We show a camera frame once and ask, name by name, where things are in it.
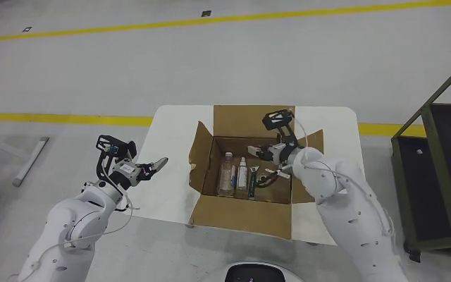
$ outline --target open cardboard box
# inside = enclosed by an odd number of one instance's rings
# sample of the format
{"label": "open cardboard box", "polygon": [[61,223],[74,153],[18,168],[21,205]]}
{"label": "open cardboard box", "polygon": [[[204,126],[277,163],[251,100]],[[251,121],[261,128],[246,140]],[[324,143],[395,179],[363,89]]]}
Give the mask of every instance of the open cardboard box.
{"label": "open cardboard box", "polygon": [[[256,188],[250,200],[248,190],[235,189],[234,197],[219,197],[218,181],[221,162],[226,152],[232,152],[235,166],[241,157],[247,167],[260,166],[257,177],[265,168],[276,170],[273,164],[247,153],[247,145],[275,144],[276,130],[267,131],[262,123],[265,114],[293,106],[214,106],[213,135],[200,121],[190,150],[190,186],[200,198],[191,215],[191,223],[198,226],[226,228],[237,231],[272,235],[291,239],[293,204],[314,202],[301,181],[279,177],[267,188]],[[309,146],[323,152],[323,131],[309,135]]]}

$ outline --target plastic bottle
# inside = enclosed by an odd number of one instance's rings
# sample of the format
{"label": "plastic bottle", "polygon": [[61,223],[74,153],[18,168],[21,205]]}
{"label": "plastic bottle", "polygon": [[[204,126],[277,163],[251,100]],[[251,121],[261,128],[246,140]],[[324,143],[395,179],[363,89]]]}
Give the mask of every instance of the plastic bottle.
{"label": "plastic bottle", "polygon": [[241,157],[240,166],[238,166],[238,190],[246,190],[247,187],[247,166],[246,159]]}
{"label": "plastic bottle", "polygon": [[233,183],[235,182],[235,166],[233,165],[233,154],[225,153],[221,165],[221,177],[219,178],[219,195],[233,196]]}

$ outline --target table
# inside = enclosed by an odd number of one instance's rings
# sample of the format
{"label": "table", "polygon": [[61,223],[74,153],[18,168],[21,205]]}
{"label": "table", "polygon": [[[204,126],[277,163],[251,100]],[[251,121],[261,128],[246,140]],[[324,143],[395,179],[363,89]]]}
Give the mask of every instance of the table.
{"label": "table", "polygon": [[[323,129],[324,153],[328,158],[357,162],[364,172],[359,129],[355,112],[345,107],[297,106],[296,118],[307,134]],[[213,106],[161,106],[142,146],[138,163],[168,157],[166,166],[148,182],[130,191],[134,216],[188,224],[199,193],[188,184],[188,154],[194,141],[197,121],[213,132]],[[295,125],[295,134],[303,137]],[[336,245],[324,226],[315,203],[292,206],[292,239]]]}

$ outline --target yellow stripe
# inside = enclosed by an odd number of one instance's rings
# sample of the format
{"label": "yellow stripe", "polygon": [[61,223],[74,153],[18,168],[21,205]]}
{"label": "yellow stripe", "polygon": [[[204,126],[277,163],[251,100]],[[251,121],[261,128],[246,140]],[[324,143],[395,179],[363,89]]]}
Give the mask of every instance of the yellow stripe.
{"label": "yellow stripe", "polygon": [[[370,136],[393,136],[402,124],[359,123],[359,134]],[[411,125],[404,131],[403,136],[425,137],[426,131],[422,125]]]}
{"label": "yellow stripe", "polygon": [[409,8],[429,8],[438,6],[451,6],[451,0],[432,0],[432,1],[417,1],[409,3],[386,4],[386,5],[372,5],[372,6],[357,6],[357,7],[342,7],[329,9],[316,9],[308,11],[288,11],[278,13],[260,13],[254,15],[243,16],[224,16],[217,18],[197,18],[192,20],[176,20],[172,22],[163,23],[143,23],[139,25],[117,25],[111,27],[91,27],[82,28],[79,30],[60,30],[53,32],[37,32],[37,33],[22,33],[18,35],[4,35],[0,36],[0,40],[13,39],[27,39],[37,37],[60,37],[68,35],[81,35],[87,33],[102,33],[102,32],[116,32],[125,30],[148,30],[163,27],[183,27],[191,25],[210,25],[214,23],[229,23],[240,22],[248,20],[272,20],[276,18],[296,18],[296,17],[313,17],[313,16],[331,16],[351,13],[371,13],[380,11],[396,11]]}
{"label": "yellow stripe", "polygon": [[93,125],[146,126],[152,124],[150,116],[74,116],[54,114],[0,114],[0,121],[31,123],[71,123]]}
{"label": "yellow stripe", "polygon": [[[75,116],[56,114],[0,114],[0,122],[60,123],[149,127],[150,116]],[[360,135],[393,136],[401,124],[359,123]],[[425,137],[422,125],[411,125],[403,135]]]}

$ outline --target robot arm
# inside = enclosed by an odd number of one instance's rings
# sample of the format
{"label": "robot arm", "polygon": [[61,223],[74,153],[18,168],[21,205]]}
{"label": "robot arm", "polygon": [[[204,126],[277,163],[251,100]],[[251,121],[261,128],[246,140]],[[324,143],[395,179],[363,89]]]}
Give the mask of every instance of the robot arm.
{"label": "robot arm", "polygon": [[[285,116],[283,122],[289,126],[292,114],[285,110],[268,115]],[[282,153],[287,147],[288,155]],[[328,232],[350,256],[364,281],[407,281],[396,255],[391,219],[358,165],[327,159],[317,149],[288,146],[283,140],[272,147],[249,146],[248,151],[260,158],[271,156],[269,161],[281,170],[291,170],[302,181]]]}
{"label": "robot arm", "polygon": [[[99,137],[97,149],[101,151],[97,163],[99,180],[85,183],[80,195],[58,203],[49,212],[44,231],[31,249],[18,281],[84,281],[96,241],[122,229],[105,233],[110,215],[115,210],[123,211],[116,207],[124,197],[127,208],[132,209],[126,190],[150,180],[168,162],[162,158],[156,163],[136,164],[132,162],[137,153],[135,143],[108,135]],[[113,160],[116,164],[108,174]]]}

